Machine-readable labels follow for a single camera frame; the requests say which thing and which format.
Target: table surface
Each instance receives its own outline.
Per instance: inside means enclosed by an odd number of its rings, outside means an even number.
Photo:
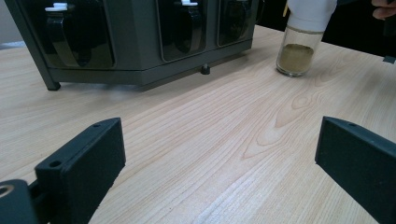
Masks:
[[[26,48],[0,51],[0,181],[34,168],[91,124],[120,117],[126,166],[91,223],[375,223],[314,157],[323,116],[396,141],[396,66],[321,43],[304,77],[276,71],[283,33],[145,87],[47,91]]]

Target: glass vial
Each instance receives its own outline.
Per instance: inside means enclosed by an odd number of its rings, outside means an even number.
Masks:
[[[306,74],[323,33],[299,30],[288,25],[276,60],[277,71],[289,77]]]

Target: screw hole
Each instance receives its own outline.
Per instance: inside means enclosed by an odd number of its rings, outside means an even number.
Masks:
[[[12,185],[0,186],[0,198],[3,198],[6,195],[8,195],[10,192],[12,192],[12,190],[14,190],[14,186]]]
[[[62,163],[60,161],[53,161],[52,163],[49,164],[49,167],[57,167],[61,165]]]

